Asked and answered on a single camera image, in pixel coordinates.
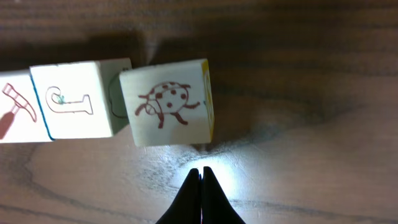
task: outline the ladybug legs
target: ladybug legs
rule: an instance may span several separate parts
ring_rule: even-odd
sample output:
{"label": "ladybug legs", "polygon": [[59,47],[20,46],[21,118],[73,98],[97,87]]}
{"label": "ladybug legs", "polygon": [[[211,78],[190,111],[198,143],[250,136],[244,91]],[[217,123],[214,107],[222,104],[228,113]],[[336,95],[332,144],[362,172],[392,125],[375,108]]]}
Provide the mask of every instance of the ladybug legs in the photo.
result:
{"label": "ladybug legs", "polygon": [[159,123],[158,128],[159,128],[159,129],[162,129],[162,128],[163,128],[163,123],[164,123],[164,115],[163,115],[162,113],[158,113],[157,116],[158,116],[159,119],[160,119],[160,123]]}
{"label": "ladybug legs", "polygon": [[179,123],[182,123],[183,125],[187,125],[188,121],[184,121],[184,119],[182,119],[181,115],[176,112],[176,113],[170,113],[171,115],[175,116],[175,118],[177,119],[177,121],[179,121]]}
{"label": "ladybug legs", "polygon": [[139,115],[139,113],[146,107],[146,105],[146,103],[139,105],[139,107],[136,109],[136,116]]}
{"label": "ladybug legs", "polygon": [[184,107],[188,108],[188,109],[195,109],[199,105],[200,105],[200,103],[198,102],[198,103],[195,103],[194,105],[184,105]]}

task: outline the red drawing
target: red drawing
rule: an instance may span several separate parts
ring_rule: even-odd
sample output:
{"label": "red drawing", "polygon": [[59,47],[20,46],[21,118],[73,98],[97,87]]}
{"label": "red drawing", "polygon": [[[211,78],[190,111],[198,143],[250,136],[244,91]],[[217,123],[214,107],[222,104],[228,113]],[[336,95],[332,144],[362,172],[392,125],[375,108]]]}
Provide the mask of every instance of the red drawing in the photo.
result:
{"label": "red drawing", "polygon": [[45,100],[47,106],[49,106],[50,110],[54,113],[86,112],[89,115],[94,114],[88,94],[83,95],[81,101],[66,102],[65,97],[61,95],[61,90],[56,86],[51,86],[45,94]]}
{"label": "red drawing", "polygon": [[15,91],[14,87],[7,83],[6,86],[2,89],[2,92],[12,98],[14,100],[15,105],[11,108],[10,112],[3,115],[0,119],[0,139],[3,139],[7,134],[9,128],[14,122],[14,118],[20,109],[26,110],[33,122],[36,123],[37,116],[36,112],[33,109],[32,105],[17,91]]}
{"label": "red drawing", "polygon": [[181,124],[187,125],[188,122],[182,119],[179,114],[182,108],[195,109],[199,106],[199,102],[194,105],[188,105],[190,85],[181,85],[176,82],[163,82],[154,86],[150,92],[139,98],[146,99],[146,103],[139,105],[136,110],[136,116],[145,109],[149,115],[157,115],[160,119],[158,128],[163,128],[164,115],[170,114],[175,116]]}

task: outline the cream block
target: cream block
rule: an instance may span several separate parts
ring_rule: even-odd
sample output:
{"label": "cream block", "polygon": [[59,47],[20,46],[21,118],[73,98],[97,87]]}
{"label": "cream block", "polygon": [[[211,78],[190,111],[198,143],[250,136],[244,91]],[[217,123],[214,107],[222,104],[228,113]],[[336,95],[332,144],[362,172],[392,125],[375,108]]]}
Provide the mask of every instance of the cream block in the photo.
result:
{"label": "cream block", "polygon": [[137,146],[211,142],[214,114],[206,59],[124,71],[120,81]]}
{"label": "cream block", "polygon": [[30,68],[54,139],[106,138],[128,124],[118,80],[128,58]]}
{"label": "cream block", "polygon": [[29,70],[0,73],[0,143],[51,141]]}

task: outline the wooden table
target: wooden table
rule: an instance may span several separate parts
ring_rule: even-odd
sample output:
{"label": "wooden table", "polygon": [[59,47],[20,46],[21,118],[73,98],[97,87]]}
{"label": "wooden table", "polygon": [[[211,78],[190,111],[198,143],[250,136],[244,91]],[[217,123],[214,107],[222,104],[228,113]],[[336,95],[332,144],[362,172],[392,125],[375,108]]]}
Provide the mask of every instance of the wooden table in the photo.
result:
{"label": "wooden table", "polygon": [[247,223],[398,223],[398,2],[2,0],[0,69],[207,57],[210,145],[0,145],[0,222],[154,223],[211,166]]}

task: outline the ladybug drawing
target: ladybug drawing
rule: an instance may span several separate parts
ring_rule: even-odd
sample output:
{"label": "ladybug drawing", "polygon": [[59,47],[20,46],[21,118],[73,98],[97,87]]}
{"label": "ladybug drawing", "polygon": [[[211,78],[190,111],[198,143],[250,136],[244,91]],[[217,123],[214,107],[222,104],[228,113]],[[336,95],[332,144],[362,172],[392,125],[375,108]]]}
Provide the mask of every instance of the ladybug drawing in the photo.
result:
{"label": "ladybug drawing", "polygon": [[146,102],[139,105],[136,116],[139,116],[142,110],[145,110],[148,115],[156,114],[160,120],[159,129],[163,128],[165,114],[170,114],[179,123],[188,125],[188,121],[185,121],[179,114],[180,110],[183,108],[193,110],[200,105],[200,102],[193,105],[188,104],[189,88],[191,88],[190,85],[182,85],[177,82],[162,82],[154,86],[148,94],[138,96],[145,99]]}

